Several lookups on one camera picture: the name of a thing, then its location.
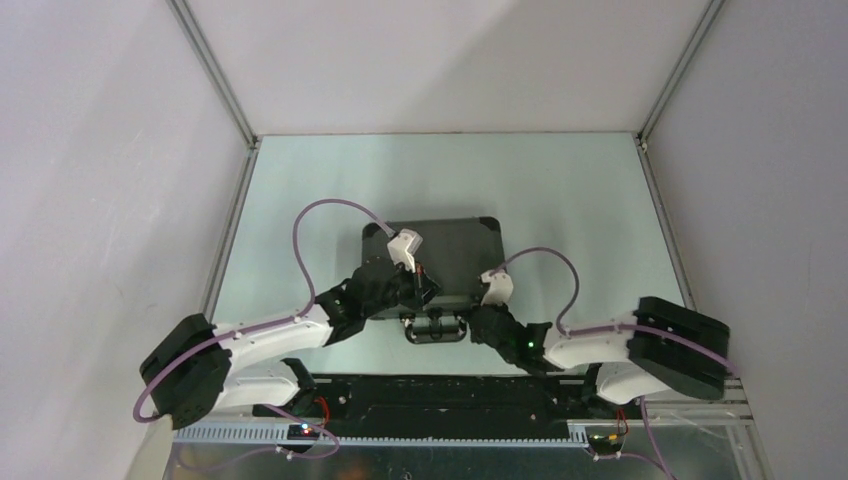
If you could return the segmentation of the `black poker case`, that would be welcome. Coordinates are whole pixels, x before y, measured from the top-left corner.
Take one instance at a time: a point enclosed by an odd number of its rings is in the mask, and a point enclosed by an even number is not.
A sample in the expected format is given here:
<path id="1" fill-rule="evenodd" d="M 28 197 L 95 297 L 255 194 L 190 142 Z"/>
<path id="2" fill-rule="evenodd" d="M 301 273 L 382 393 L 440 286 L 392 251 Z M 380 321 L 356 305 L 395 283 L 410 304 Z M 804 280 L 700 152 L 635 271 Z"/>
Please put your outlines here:
<path id="1" fill-rule="evenodd" d="M 505 260 L 501 225 L 491 216 L 391 222 L 395 232 L 410 229 L 423 238 L 415 260 L 441 287 L 442 293 L 418 311 L 403 306 L 372 317 L 397 320 L 414 345 L 454 343 L 468 333 L 467 318 L 480 305 L 480 275 Z M 389 258 L 389 237 L 377 224 L 362 231 L 362 264 L 373 257 Z"/>

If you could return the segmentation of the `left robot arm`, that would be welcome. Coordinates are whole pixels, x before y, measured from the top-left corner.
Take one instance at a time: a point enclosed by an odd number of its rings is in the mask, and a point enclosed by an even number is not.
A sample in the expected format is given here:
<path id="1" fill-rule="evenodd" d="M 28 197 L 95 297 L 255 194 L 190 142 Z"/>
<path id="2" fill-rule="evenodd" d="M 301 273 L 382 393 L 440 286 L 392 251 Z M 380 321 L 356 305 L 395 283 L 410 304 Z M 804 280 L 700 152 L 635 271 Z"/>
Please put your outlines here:
<path id="1" fill-rule="evenodd" d="M 407 268 L 374 257 L 288 317 L 225 327 L 202 313 L 189 315 L 142 361 L 145 388 L 133 417 L 139 423 L 167 417 L 179 430 L 214 411 L 253 404 L 304 416 L 315 406 L 316 390 L 292 353 L 340 343 L 377 314 L 422 308 L 441 292 L 421 263 Z"/>

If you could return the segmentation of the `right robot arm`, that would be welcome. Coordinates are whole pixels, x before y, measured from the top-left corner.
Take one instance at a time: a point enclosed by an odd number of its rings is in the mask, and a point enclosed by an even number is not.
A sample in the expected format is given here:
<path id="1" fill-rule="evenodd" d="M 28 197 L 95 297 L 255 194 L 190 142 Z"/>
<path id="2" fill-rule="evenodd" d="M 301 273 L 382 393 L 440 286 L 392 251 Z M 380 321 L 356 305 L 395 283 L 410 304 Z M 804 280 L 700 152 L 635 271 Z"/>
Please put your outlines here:
<path id="1" fill-rule="evenodd" d="M 643 297 L 634 311 L 582 328 L 522 324 L 505 305 L 474 308 L 468 326 L 472 342 L 534 376 L 597 367 L 595 382 L 581 392 L 583 408 L 596 418 L 665 391 L 720 400 L 736 372 L 726 324 L 658 297 Z"/>

